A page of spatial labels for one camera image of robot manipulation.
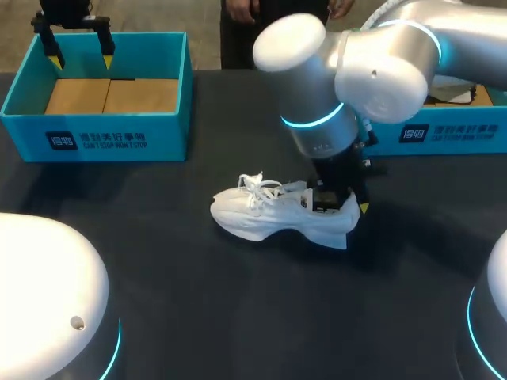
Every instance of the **blue cardboard bin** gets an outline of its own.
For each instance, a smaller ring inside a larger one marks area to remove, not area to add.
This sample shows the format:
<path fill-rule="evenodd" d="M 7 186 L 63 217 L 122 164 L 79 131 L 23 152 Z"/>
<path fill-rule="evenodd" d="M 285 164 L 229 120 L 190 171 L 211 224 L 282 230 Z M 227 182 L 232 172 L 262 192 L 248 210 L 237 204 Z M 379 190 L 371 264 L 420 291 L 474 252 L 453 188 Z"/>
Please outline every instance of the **blue cardboard bin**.
<path fill-rule="evenodd" d="M 373 123 L 368 157 L 507 153 L 507 93 L 486 88 L 492 106 L 424 107 L 400 124 Z"/>
<path fill-rule="evenodd" d="M 185 160 L 193 90 L 186 33 L 113 33 L 116 52 L 109 70 L 95 33 L 55 38 L 66 61 L 64 69 L 44 55 L 36 36 L 0 114 L 26 162 Z M 60 78 L 178 79 L 176 111 L 44 115 Z"/>

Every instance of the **hand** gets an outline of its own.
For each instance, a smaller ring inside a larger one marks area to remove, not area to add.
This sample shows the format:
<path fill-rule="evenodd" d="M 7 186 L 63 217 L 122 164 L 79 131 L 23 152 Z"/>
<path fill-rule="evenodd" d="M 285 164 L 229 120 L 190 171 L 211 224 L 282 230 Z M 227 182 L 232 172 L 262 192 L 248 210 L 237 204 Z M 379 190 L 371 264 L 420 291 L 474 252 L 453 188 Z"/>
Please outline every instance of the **hand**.
<path fill-rule="evenodd" d="M 336 20 L 344 17 L 352 9 L 356 0 L 330 0 L 327 9 L 330 11 L 330 19 Z"/>
<path fill-rule="evenodd" d="M 242 24 L 255 24 L 250 11 L 259 13 L 259 0 L 226 0 L 225 4 L 227 12 L 234 21 Z"/>

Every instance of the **black pants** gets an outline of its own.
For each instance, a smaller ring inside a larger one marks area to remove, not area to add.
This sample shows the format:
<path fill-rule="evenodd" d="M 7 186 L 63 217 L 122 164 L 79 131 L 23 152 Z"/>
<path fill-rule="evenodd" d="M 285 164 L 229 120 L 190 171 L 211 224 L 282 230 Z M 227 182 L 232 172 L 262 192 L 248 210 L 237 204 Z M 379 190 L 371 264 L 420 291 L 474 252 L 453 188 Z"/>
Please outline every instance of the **black pants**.
<path fill-rule="evenodd" d="M 220 52 L 222 69 L 254 69 L 252 50 L 259 34 L 274 21 L 294 13 L 311 13 L 325 24 L 329 0 L 260 0 L 261 13 L 255 25 L 239 24 L 231 19 L 222 0 Z"/>

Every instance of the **dark tabletop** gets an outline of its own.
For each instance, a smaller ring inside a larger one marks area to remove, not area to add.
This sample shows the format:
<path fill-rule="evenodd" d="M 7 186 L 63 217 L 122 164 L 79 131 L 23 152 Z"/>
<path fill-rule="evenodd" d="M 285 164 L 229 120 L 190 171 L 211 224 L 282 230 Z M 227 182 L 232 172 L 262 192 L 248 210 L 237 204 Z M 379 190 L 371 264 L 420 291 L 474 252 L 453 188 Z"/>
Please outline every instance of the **dark tabletop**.
<path fill-rule="evenodd" d="M 11 75 L 0 76 L 5 96 Z M 0 211 L 57 219 L 101 254 L 128 380 L 457 380 L 467 297 L 507 228 L 507 156 L 394 158 L 349 252 L 220 230 L 238 175 L 311 165 L 254 72 L 196 72 L 189 159 L 24 164 L 0 128 Z"/>

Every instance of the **white sneaker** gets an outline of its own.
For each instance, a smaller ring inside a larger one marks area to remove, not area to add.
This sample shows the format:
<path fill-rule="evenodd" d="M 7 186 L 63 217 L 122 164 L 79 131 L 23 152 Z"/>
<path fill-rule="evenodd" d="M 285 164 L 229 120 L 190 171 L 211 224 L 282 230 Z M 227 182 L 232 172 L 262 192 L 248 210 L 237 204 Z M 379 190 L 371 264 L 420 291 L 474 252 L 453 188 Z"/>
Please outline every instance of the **white sneaker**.
<path fill-rule="evenodd" d="M 233 235 L 262 241 L 280 230 L 298 230 L 308 240 L 346 249 L 346 234 L 359 220 L 360 208 L 352 194 L 340 210 L 313 211 L 313 190 L 306 182 L 282 185 L 257 176 L 239 177 L 238 187 L 214 196 L 213 219 Z"/>

